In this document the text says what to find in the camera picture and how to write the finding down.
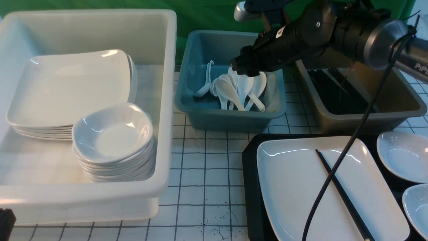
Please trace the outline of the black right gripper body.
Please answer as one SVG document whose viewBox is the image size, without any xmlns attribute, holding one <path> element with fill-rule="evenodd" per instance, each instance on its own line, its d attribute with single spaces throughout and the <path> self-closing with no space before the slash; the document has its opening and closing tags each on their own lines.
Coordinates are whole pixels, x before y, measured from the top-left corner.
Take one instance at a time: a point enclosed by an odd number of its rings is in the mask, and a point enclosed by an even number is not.
<svg viewBox="0 0 428 241">
<path fill-rule="evenodd" d="M 240 75 L 254 77 L 322 53 L 333 43 L 337 18 L 338 6 L 328 0 L 311 1 L 296 20 L 290 20 L 285 8 L 263 12 L 264 31 L 253 45 L 242 47 L 231 67 Z"/>
</svg>

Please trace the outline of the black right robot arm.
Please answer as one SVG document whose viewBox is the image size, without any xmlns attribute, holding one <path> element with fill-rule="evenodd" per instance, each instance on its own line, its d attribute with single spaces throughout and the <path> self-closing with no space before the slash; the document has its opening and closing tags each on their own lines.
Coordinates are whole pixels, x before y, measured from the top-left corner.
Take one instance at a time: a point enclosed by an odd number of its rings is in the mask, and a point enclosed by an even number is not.
<svg viewBox="0 0 428 241">
<path fill-rule="evenodd" d="M 290 20 L 289 0 L 247 0 L 237 3 L 235 20 L 262 19 L 264 31 L 253 45 L 231 60 L 240 75 L 254 77 L 333 49 L 373 70 L 396 67 L 427 83 L 427 40 L 417 38 L 416 26 L 391 18 L 369 0 L 313 0 L 301 16 Z"/>
</svg>

